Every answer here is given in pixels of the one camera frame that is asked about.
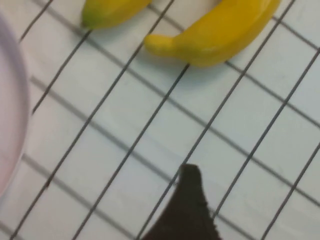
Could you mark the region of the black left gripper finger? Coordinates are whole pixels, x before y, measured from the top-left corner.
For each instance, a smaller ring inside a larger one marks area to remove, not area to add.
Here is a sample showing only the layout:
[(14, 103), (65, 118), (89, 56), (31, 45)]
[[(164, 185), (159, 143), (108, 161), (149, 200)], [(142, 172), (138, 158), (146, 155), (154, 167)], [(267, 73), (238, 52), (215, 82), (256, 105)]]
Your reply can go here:
[(200, 168), (182, 164), (168, 204), (143, 240), (220, 240), (210, 216)]

